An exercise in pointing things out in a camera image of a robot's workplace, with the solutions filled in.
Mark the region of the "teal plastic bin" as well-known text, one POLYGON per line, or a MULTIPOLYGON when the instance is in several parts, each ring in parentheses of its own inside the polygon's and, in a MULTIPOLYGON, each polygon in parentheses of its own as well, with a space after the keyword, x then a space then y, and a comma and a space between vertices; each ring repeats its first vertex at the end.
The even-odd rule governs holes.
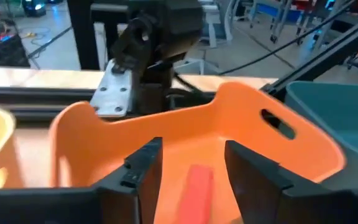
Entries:
POLYGON ((341 147, 346 165, 323 181, 329 189, 358 189, 358 85, 292 82, 285 104, 329 134, 341 147))

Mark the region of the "white stool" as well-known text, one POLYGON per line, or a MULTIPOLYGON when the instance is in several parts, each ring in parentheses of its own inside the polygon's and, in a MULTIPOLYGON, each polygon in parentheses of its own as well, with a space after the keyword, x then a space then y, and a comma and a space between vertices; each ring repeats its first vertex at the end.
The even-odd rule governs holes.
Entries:
POLYGON ((203 30, 200 41, 207 41, 211 48, 219 42, 230 43, 232 26, 239 0, 199 0, 204 10, 203 30))

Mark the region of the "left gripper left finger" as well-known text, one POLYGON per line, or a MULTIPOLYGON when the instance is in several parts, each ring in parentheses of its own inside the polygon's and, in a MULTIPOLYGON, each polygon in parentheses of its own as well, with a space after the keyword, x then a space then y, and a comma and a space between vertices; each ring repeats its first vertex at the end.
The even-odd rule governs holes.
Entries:
POLYGON ((95 183, 102 224, 154 224, 162 160, 162 138, 155 137, 95 183))

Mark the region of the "black aluminium table frame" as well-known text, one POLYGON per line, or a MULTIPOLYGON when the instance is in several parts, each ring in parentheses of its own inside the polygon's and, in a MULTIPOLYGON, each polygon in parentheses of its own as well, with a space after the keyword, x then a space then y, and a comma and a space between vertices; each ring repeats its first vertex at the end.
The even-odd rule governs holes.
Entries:
MULTIPOLYGON (((319 54, 262 91, 283 100, 285 87, 294 81, 313 81, 358 51, 358 24, 331 42, 319 54)), ((89 101, 93 89, 0 87, 0 107, 10 111, 21 122, 49 122, 64 107, 77 101, 89 101)))

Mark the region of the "orange plastic bin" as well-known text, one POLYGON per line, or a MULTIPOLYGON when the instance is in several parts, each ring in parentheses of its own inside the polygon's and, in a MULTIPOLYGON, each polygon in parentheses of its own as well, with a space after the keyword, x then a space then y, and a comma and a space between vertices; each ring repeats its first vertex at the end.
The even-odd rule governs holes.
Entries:
POLYGON ((154 137, 163 139, 162 183, 155 224, 174 224, 188 169, 212 168, 210 224, 240 217, 224 161, 224 145, 234 140, 319 183, 345 166, 341 148, 324 131, 265 93, 239 82, 223 83, 213 101, 112 123, 79 101, 66 107, 50 127, 50 185, 60 185, 66 160, 71 187, 91 185, 119 167, 125 157, 154 137))

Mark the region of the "red wooden block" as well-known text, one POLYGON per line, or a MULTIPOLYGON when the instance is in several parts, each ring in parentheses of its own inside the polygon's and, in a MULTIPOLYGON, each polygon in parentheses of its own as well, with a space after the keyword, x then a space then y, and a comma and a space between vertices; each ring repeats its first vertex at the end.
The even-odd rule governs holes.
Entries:
POLYGON ((208 224, 211 217, 213 189, 212 168, 192 165, 186 176, 174 224, 208 224))

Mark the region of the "blue wheeled cart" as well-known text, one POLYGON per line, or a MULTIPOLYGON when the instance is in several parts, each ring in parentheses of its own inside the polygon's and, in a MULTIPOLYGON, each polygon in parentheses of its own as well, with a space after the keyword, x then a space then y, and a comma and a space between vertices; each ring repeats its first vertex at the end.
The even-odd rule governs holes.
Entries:
POLYGON ((256 23, 256 15, 271 17, 270 41, 274 44, 286 25, 296 26, 296 37, 305 30, 306 19, 313 8, 314 0, 253 0, 249 13, 250 28, 256 23))

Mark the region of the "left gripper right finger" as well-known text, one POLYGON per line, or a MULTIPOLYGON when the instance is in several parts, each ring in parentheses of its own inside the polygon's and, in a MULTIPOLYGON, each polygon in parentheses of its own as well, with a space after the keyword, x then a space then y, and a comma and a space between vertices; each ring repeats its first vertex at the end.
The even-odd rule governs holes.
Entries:
POLYGON ((224 159, 244 223, 276 224, 282 192, 293 187, 279 164, 234 140, 226 141, 224 159))

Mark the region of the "black equipment pile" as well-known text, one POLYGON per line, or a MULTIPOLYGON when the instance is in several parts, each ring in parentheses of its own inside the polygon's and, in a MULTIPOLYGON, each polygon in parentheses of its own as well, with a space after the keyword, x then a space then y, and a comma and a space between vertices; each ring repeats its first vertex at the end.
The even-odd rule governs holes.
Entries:
POLYGON ((10 19, 0 20, 0 67, 30 68, 16 23, 10 19))

